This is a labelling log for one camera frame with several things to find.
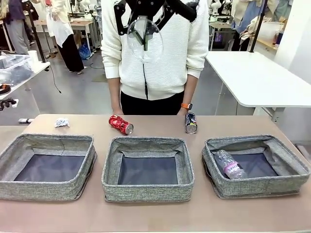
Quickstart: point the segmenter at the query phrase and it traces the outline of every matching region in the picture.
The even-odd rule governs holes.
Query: transparent plastic shield
[[[163,41],[159,28],[146,17],[130,24],[127,44],[134,56],[143,63],[154,63],[163,54]]]

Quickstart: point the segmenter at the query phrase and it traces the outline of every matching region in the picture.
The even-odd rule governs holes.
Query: hand
[[[122,109],[120,107],[117,108],[117,109],[112,109],[112,113],[114,115],[124,115],[124,113],[123,113],[123,111],[122,111]]]
[[[2,9],[1,9],[1,12],[0,12],[0,19],[5,19],[6,18],[6,13],[8,12],[9,10],[9,6],[6,5],[4,6]]]
[[[54,21],[57,21],[57,20],[58,20],[58,16],[52,15],[52,17],[53,17],[53,20],[54,20]]]
[[[177,113],[177,116],[185,116],[188,113],[188,110],[186,108],[180,108],[179,112]]]

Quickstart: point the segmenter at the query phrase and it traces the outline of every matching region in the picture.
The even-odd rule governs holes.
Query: white sweater
[[[103,40],[102,56],[106,77],[121,80],[121,91],[129,96],[146,99],[142,62],[127,46],[127,35],[119,36],[114,15],[114,0],[102,0]],[[122,16],[127,24],[130,8]],[[155,15],[154,22],[162,14]],[[200,0],[197,18],[190,23],[174,14],[161,30],[163,55],[155,63],[145,64],[149,100],[171,97],[184,90],[187,74],[196,78],[204,68],[208,52],[208,7],[207,0]]]

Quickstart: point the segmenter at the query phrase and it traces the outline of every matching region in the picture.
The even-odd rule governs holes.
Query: crushed red can
[[[123,134],[129,135],[133,132],[134,126],[131,123],[128,123],[120,116],[112,115],[109,118],[109,124],[115,128],[120,130]]]

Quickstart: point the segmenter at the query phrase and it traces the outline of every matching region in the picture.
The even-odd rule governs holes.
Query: storage box
[[[0,154],[0,198],[75,200],[95,159],[90,136],[22,134]]]
[[[116,137],[102,183],[107,201],[189,200],[194,173],[186,143],[178,138]]]
[[[218,150],[229,152],[248,178],[226,178],[214,158]],[[202,154],[214,191],[220,198],[297,194],[310,176],[308,166],[271,135],[212,138],[205,142]]]
[[[0,83],[18,85],[32,73],[29,55],[0,55]]]

